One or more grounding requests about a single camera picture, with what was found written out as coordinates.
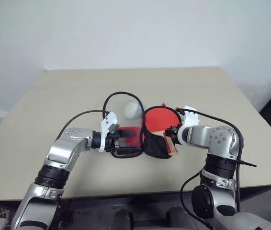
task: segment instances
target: wall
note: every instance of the wall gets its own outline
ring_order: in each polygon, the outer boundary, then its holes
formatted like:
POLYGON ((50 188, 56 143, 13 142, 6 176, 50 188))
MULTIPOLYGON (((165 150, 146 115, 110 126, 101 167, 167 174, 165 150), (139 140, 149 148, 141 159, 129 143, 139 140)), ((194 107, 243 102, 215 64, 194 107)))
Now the wall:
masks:
POLYGON ((0 113, 44 69, 220 66, 271 98, 271 0, 0 0, 0 113))

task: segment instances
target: black cable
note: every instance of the black cable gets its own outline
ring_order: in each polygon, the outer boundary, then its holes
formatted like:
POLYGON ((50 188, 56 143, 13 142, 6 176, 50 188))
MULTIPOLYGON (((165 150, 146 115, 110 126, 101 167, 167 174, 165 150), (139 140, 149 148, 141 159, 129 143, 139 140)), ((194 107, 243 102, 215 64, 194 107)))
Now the black cable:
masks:
MULTIPOLYGON (((144 141, 143 141, 143 133, 144 133, 144 129, 145 129, 145 110, 144 110, 144 107, 143 107, 143 104, 141 102, 141 100, 135 96, 134 94, 132 93, 129 93, 129 92, 114 92, 112 94, 110 94, 107 99, 105 100, 105 102, 103 103, 103 107, 102 107, 102 110, 106 110, 106 106, 107 106, 107 103, 109 101, 109 99, 114 96, 114 95, 118 95, 118 94, 126 94, 128 96, 131 96, 133 98, 135 98, 139 104, 140 104, 140 107, 141 107, 141 110, 142 110, 142 126, 141 126, 141 129, 140 129, 140 147, 141 147, 141 151, 139 152, 138 156, 141 155, 144 151, 144 148, 143 148, 143 145, 144 145, 144 141)), ((102 117, 103 119, 106 117, 105 116, 105 112, 102 113, 102 117)))
POLYGON ((58 140, 60 138, 60 136, 62 135, 62 133, 64 132, 64 130, 67 128, 67 126, 73 121, 75 120, 77 117, 81 116, 81 115, 84 115, 84 114, 88 114, 88 113, 94 113, 94 112, 102 112, 102 113, 109 113, 108 111, 106 110, 89 110, 89 111, 85 111, 85 112, 82 112, 80 114, 77 114, 76 116, 74 116, 73 118, 71 118, 64 126, 63 128, 61 129, 60 133, 58 134, 56 140, 58 140))
POLYGON ((186 212, 191 216, 193 217, 194 219, 198 220, 199 222, 201 222, 202 224, 204 224, 208 229, 210 230, 214 230, 213 227, 204 219, 201 219, 199 218, 198 216, 194 215, 192 212, 189 211, 189 209, 186 207, 186 205, 184 204, 184 201, 183 201, 183 189, 184 187, 186 186, 186 184, 188 182, 190 182, 191 180, 193 180, 194 178, 196 178, 197 176, 199 176, 199 174, 201 173, 201 170, 195 174, 194 176, 192 176, 191 178, 189 178, 188 180, 186 180, 183 185, 181 186, 181 189, 180 189, 180 201, 181 201, 181 204, 184 208, 184 210, 186 210, 186 212))
POLYGON ((176 108, 176 111, 187 111, 189 113, 199 114, 199 115, 208 117, 210 119, 223 122, 223 123, 231 126, 237 132, 237 135, 239 137, 239 150, 238 150, 238 154, 237 154, 237 171, 236 171, 236 181, 237 181, 236 202, 237 202, 237 212, 240 212, 240 161, 241 161, 241 156, 242 156, 242 149, 244 146, 244 140, 243 140, 243 136, 242 136, 240 130, 228 121, 225 121, 223 119, 220 119, 220 118, 217 118, 214 116, 210 116, 207 114, 203 114, 203 113, 197 112, 195 110, 176 108))

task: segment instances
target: beige table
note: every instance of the beige table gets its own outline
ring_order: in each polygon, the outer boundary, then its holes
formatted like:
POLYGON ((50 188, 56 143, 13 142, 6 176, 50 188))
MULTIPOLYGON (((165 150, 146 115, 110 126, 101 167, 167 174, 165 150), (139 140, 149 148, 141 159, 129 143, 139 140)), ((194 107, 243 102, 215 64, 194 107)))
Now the beige table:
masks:
MULTIPOLYGON (((226 119, 242 132, 241 186, 271 184, 271 128, 243 93, 216 67, 184 69, 100 69, 46 71, 0 125, 0 200, 22 199, 62 126, 75 114, 101 109, 112 92, 137 95, 144 107, 189 105, 226 119)), ((202 125, 220 123, 201 117, 202 125)), ((99 130, 100 114, 84 115, 73 127, 99 130)), ((84 152, 69 176, 64 197, 178 191, 205 163, 206 151, 178 146, 161 160, 142 154, 116 159, 84 152)), ((193 189, 199 180, 186 189, 193 189)))

